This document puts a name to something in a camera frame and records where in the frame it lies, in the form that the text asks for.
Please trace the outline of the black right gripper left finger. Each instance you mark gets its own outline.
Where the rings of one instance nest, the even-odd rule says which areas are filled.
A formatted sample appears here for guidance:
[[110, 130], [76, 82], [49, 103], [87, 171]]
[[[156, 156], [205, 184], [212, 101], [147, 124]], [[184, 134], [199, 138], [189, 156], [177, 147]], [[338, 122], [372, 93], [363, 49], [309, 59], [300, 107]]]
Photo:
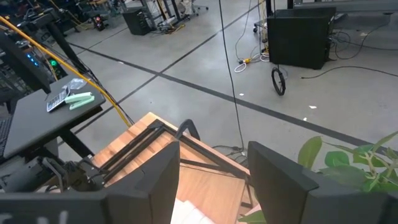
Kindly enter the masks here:
[[101, 190], [1, 193], [0, 224], [170, 224], [179, 170], [180, 146], [171, 142]]

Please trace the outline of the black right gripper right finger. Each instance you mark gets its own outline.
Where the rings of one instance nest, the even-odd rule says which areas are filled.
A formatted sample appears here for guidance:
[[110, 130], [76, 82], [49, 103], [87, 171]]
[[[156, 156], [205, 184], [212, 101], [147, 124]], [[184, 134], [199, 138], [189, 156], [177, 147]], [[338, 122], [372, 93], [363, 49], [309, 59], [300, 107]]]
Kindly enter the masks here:
[[363, 192], [256, 141], [248, 164], [267, 224], [398, 224], [398, 190]]

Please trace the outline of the pink slide sandal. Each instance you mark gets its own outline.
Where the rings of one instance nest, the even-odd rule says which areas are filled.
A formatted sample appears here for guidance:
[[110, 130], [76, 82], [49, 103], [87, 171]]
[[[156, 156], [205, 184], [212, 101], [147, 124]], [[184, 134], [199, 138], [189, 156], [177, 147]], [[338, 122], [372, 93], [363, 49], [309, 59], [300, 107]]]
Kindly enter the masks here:
[[170, 224], [215, 224], [190, 201], [175, 199]]

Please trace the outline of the black table clamp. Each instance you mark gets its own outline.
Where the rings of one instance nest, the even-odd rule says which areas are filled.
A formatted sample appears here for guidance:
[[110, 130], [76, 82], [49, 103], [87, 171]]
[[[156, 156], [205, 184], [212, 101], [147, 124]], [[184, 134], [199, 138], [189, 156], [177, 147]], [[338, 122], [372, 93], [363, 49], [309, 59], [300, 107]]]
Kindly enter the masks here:
[[181, 123], [174, 137], [176, 139], [180, 139], [183, 136], [185, 130], [187, 130], [193, 138], [200, 140], [200, 135], [194, 122], [191, 119], [186, 119]]

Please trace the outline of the green potted plant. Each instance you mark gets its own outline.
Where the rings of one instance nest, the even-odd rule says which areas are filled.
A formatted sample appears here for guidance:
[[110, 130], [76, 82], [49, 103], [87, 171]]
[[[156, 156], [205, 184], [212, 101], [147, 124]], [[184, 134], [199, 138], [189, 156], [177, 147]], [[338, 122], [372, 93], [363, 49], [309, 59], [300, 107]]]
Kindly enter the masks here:
[[[377, 154], [377, 150], [396, 135], [398, 132], [391, 133], [375, 144], [354, 149], [336, 145], [335, 150], [326, 153], [325, 167], [314, 172], [325, 174], [341, 184], [363, 192], [398, 190], [398, 152], [387, 148], [383, 157]], [[320, 136], [309, 139], [300, 149], [298, 159], [294, 162], [313, 171], [313, 163], [324, 144], [325, 141]], [[267, 224], [260, 203], [259, 206], [259, 210], [242, 216], [239, 222]]]

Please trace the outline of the mint green stapler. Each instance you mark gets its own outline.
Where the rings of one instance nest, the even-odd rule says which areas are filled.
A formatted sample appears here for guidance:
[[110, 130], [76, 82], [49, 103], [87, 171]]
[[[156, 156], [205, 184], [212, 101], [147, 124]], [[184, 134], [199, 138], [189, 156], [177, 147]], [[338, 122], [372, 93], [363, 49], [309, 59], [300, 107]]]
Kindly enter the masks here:
[[75, 110], [95, 100], [92, 92], [73, 94], [65, 98], [65, 103], [69, 105], [69, 110]]

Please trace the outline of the clear plastic bag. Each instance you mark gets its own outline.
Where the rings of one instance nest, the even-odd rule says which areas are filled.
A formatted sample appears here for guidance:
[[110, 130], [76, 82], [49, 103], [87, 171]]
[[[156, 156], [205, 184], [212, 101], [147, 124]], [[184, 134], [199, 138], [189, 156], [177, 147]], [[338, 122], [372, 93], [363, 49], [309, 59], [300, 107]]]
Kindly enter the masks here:
[[66, 85], [62, 86], [63, 90], [79, 90], [83, 88], [87, 82], [82, 78], [72, 78]]

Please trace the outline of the white calculator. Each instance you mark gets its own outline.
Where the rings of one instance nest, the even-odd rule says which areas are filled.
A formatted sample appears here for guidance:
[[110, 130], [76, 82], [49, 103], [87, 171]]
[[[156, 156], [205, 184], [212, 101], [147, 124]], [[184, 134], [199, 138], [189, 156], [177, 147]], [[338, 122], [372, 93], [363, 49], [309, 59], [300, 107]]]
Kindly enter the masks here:
[[57, 109], [59, 106], [61, 106], [62, 104], [64, 104], [65, 102], [65, 98], [68, 97], [70, 95], [70, 89], [69, 87], [66, 87], [62, 92], [60, 92], [58, 95], [56, 95], [55, 97], [53, 97], [51, 100], [49, 100], [47, 102], [47, 112], [52, 112], [55, 109]]

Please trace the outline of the dark grey desk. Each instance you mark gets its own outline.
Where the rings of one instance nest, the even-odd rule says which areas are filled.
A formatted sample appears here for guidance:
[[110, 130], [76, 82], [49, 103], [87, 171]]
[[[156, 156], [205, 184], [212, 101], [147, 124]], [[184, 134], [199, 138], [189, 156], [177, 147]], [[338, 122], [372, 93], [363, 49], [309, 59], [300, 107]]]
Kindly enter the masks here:
[[95, 100], [77, 109], [70, 110], [64, 105], [47, 112], [47, 102], [62, 91], [73, 75], [62, 78], [50, 85], [51, 93], [39, 90], [21, 98], [16, 105], [3, 156], [8, 159], [16, 154], [27, 153], [48, 142], [62, 138], [80, 157], [93, 156], [93, 152], [72, 132], [72, 128], [102, 110], [106, 101], [93, 86], [87, 84], [75, 93], [90, 92]]

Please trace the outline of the black computer tower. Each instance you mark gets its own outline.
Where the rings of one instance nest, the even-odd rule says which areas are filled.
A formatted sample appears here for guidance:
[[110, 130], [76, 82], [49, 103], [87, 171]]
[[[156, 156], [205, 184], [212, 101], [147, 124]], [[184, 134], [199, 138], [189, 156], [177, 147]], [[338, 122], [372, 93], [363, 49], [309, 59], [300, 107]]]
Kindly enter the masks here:
[[328, 60], [335, 14], [334, 7], [277, 10], [267, 18], [270, 61], [321, 69]]

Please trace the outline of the black box green light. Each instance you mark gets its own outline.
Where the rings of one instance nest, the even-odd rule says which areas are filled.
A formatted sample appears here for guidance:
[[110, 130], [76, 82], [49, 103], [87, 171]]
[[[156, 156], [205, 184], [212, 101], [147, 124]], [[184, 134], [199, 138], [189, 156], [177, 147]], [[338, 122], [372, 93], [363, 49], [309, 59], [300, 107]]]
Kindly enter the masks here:
[[47, 57], [45, 60], [49, 70], [55, 76], [56, 80], [59, 80], [68, 75], [64, 68], [53, 57]]

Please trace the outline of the black cabinet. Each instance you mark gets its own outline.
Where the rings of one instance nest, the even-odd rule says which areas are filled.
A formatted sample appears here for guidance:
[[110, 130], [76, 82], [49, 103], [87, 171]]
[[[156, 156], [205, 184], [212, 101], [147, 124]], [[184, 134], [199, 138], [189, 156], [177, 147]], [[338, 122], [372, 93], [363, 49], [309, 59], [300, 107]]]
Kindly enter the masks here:
[[151, 29], [141, 7], [131, 7], [123, 12], [123, 18], [132, 35], [146, 35]]

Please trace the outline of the black box red lights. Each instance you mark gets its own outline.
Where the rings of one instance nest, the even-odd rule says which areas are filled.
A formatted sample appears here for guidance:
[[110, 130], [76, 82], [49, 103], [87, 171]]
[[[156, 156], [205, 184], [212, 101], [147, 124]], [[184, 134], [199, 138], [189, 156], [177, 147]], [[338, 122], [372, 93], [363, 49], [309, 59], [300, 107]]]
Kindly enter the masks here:
[[104, 23], [104, 18], [101, 15], [97, 14], [97, 15], [93, 16], [91, 19], [93, 21], [93, 24], [94, 24], [94, 27], [96, 30], [102, 31], [106, 28], [105, 23]]

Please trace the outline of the black aluminium table frame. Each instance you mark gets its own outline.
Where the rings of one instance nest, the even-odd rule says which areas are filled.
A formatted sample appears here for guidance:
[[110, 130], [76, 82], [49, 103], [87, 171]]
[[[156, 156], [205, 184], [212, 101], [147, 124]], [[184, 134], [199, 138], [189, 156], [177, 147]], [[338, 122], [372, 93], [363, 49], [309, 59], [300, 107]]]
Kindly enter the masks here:
[[[117, 152], [100, 167], [101, 170], [105, 171], [105, 173], [102, 174], [102, 184], [109, 182], [143, 150], [145, 150], [158, 137], [160, 137], [160, 135], [163, 133], [169, 133], [174, 137], [176, 132], [177, 130], [172, 129], [170, 126], [158, 119], [153, 121], [145, 130], [143, 130], [143, 132], [141, 132], [136, 138], [124, 146], [119, 152]], [[245, 180], [248, 185], [251, 184], [251, 177], [248, 171], [245, 171], [243, 168], [239, 168], [238, 165], [234, 165], [233, 161], [228, 157], [223, 159], [222, 156], [218, 156], [216, 152], [211, 152], [209, 149], [205, 149], [205, 147], [200, 146], [198, 143], [196, 143], [197, 139], [193, 138], [187, 130], [184, 131], [183, 136], [180, 139], [176, 140], [184, 143], [194, 151], [205, 156], [207, 159], [213, 162], [213, 164], [205, 164], [188, 159], [181, 159], [180, 161], [182, 163], [230, 173], [240, 179]]]

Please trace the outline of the wooden shelf black frame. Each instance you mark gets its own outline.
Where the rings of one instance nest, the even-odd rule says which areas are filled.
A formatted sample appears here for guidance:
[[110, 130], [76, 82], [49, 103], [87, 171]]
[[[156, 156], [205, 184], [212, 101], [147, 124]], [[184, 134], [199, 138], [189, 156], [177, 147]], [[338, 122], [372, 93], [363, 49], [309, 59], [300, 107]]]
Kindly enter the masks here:
[[254, 189], [245, 180], [182, 162], [176, 199], [190, 201], [215, 224], [238, 224], [258, 205]]

